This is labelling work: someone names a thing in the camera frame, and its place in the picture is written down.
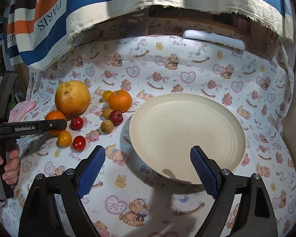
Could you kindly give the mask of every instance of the orange stripe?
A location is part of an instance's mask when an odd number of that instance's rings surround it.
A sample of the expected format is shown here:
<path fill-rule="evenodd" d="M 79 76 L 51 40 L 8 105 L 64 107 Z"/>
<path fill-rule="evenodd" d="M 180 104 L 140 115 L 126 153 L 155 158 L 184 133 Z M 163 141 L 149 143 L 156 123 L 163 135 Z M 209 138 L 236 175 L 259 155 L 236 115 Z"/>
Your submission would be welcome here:
<path fill-rule="evenodd" d="M 39 0 L 35 7 L 35 16 L 33 20 L 17 20 L 7 26 L 7 35 L 14 34 L 29 34 L 34 32 L 35 22 L 46 14 L 58 0 Z"/>

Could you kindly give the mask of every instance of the plate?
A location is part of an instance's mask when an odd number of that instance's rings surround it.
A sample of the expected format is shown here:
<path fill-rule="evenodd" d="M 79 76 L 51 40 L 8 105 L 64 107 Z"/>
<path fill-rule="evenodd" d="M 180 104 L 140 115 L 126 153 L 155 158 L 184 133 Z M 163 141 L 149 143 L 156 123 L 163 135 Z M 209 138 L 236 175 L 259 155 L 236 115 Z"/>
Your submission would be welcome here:
<path fill-rule="evenodd" d="M 195 145 L 231 172 L 245 155 L 245 133 L 237 118 L 223 105 L 191 93 L 168 93 L 146 101 L 134 112 L 129 134 L 148 166 L 182 183 L 201 184 L 190 161 Z"/>

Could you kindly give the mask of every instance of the pink object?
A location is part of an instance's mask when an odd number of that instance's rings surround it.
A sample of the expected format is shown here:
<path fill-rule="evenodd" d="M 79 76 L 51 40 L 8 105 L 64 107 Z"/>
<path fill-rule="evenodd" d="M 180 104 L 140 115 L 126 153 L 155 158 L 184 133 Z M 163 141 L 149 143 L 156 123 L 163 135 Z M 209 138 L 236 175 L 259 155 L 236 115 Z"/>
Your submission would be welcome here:
<path fill-rule="evenodd" d="M 35 100 L 27 100 L 18 103 L 13 110 L 10 111 L 9 122 L 19 122 L 25 113 L 36 107 Z"/>

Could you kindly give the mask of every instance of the striped towel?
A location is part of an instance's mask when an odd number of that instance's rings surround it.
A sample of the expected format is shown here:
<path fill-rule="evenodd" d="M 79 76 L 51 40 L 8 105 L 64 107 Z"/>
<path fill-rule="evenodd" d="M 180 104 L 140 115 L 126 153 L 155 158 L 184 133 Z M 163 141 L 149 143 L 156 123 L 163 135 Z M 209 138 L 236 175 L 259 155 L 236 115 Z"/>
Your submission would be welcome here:
<path fill-rule="evenodd" d="M 293 40 L 289 0 L 11 0 L 7 27 L 11 63 L 24 62 L 32 72 L 42 71 L 71 50 L 82 31 L 150 5 L 236 12 Z"/>

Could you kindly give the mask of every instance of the yellow fruit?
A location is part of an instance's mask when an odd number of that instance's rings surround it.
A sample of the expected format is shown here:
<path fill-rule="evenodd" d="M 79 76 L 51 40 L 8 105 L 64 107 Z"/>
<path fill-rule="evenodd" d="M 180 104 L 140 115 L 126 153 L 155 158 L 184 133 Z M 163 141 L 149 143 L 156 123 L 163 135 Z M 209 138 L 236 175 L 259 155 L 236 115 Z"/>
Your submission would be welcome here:
<path fill-rule="evenodd" d="M 114 124 L 110 120 L 104 120 L 100 126 L 101 130 L 105 134 L 110 134 L 113 131 Z"/>
<path fill-rule="evenodd" d="M 114 111 L 125 112 L 132 106 L 133 99 L 125 90 L 118 90 L 111 93 L 109 107 Z"/>
<path fill-rule="evenodd" d="M 55 93 L 55 105 L 66 117 L 82 113 L 90 105 L 89 89 L 81 81 L 68 81 L 59 85 Z"/>
<path fill-rule="evenodd" d="M 110 119 L 110 114 L 113 110 L 111 108 L 106 108 L 103 110 L 103 114 L 102 116 L 105 118 L 105 119 Z"/>
<path fill-rule="evenodd" d="M 51 119 L 66 119 L 65 115 L 60 111 L 51 111 L 49 112 L 45 120 L 51 120 Z M 61 131 L 64 131 L 66 129 L 56 129 L 56 130 L 49 130 L 48 132 L 52 134 L 53 136 L 58 136 Z"/>
<path fill-rule="evenodd" d="M 103 96 L 102 96 L 103 100 L 106 101 L 106 102 L 108 102 L 111 93 L 112 93 L 112 91 L 110 91 L 110 90 L 105 91 L 105 92 L 103 93 Z"/>
<path fill-rule="evenodd" d="M 58 135 L 58 143 L 62 147 L 68 147 L 72 143 L 72 136 L 69 132 L 67 131 L 61 131 L 60 134 Z"/>

